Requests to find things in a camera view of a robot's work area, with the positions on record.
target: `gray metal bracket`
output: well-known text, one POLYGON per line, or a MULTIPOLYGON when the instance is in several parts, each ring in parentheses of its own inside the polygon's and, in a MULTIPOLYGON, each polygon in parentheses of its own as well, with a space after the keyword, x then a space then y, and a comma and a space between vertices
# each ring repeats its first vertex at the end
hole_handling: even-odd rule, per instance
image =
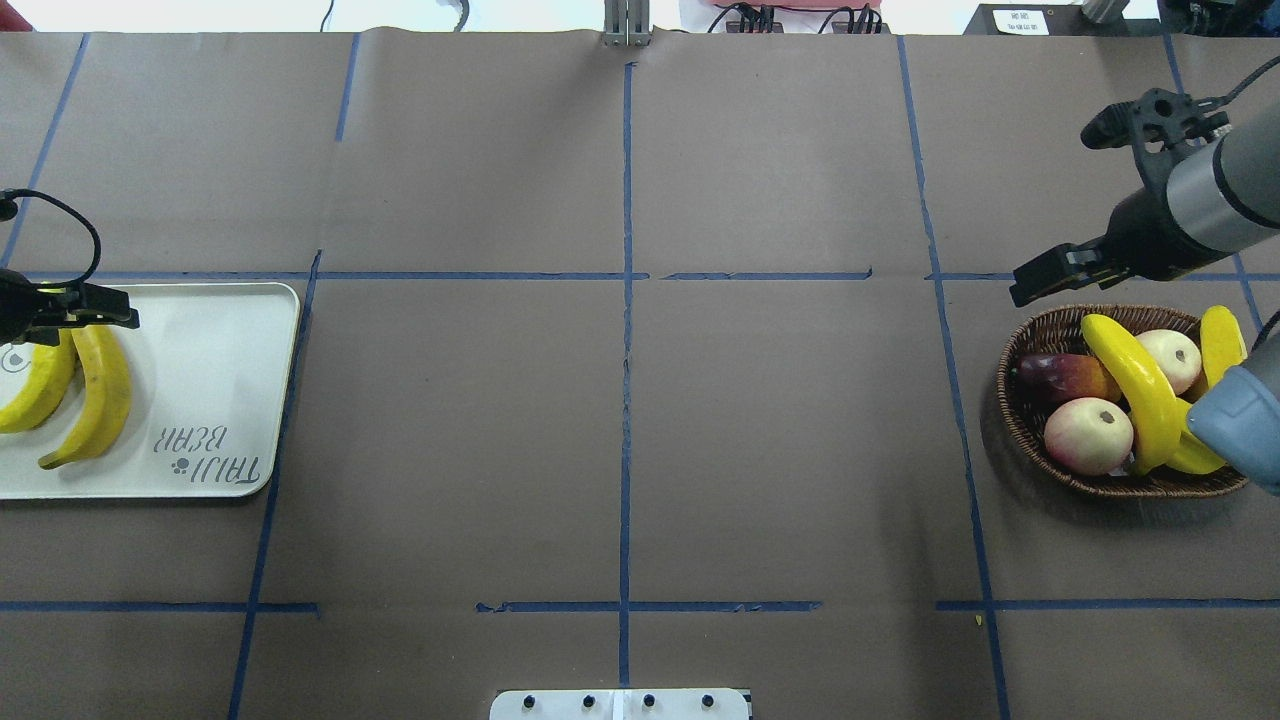
POLYGON ((644 47, 653 41, 649 0, 604 0, 604 44, 644 47))

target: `white metal plate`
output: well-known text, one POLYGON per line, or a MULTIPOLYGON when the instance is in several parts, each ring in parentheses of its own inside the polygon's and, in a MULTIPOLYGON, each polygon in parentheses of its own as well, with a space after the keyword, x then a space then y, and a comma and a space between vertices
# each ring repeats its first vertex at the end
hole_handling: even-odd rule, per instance
MULTIPOLYGON (((236 497, 271 477, 298 325, 282 283, 116 286, 142 327, 115 329, 133 406, 115 445, 93 460, 41 470, 76 424, 76 379, 44 425, 0 436, 0 498, 236 497)), ((0 406, 22 389, 33 346, 0 346, 0 406)))
POLYGON ((750 720, 748 697, 730 688, 507 691, 493 701, 489 720, 750 720))

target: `white label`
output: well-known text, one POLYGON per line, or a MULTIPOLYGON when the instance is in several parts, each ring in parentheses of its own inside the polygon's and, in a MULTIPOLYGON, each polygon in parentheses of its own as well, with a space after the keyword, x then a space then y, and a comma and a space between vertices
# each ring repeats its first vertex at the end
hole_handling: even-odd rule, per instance
POLYGON ((1041 10, 992 10, 996 29, 1009 35, 1048 35, 1041 10))

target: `fruit basket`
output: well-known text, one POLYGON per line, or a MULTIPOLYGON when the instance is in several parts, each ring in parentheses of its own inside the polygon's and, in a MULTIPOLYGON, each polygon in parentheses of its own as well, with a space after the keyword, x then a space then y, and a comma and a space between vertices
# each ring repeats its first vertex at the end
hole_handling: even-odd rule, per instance
POLYGON ((1080 333, 1080 319, 1091 313, 1107 315, 1133 334, 1167 328, 1193 340, 1199 336, 1199 319, 1194 315, 1151 305, 1069 305, 1041 313, 1027 320, 1000 355, 996 369, 996 404, 1001 421, 1014 442, 1028 457, 1055 480, 1097 497, 1196 498, 1217 497, 1244 487, 1248 479, 1230 465, 1207 475, 1190 475, 1160 466, 1144 477, 1074 474, 1055 462, 1044 450, 1044 423, 1051 410, 1020 397, 1011 370, 1028 352, 1071 352, 1087 355, 1088 346, 1080 333))

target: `rectangular white plate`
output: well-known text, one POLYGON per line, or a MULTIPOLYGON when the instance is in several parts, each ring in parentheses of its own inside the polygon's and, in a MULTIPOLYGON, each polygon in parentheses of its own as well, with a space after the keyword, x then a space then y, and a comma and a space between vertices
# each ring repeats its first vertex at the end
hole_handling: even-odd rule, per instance
MULTIPOLYGON (((79 369, 44 425, 0 436, 0 498, 236 497, 275 466, 298 328, 282 283, 115 286, 142 327, 114 328, 133 379, 115 445, 93 460, 41 470, 83 406, 79 369)), ((33 346, 0 345, 0 406, 26 382, 33 346)))

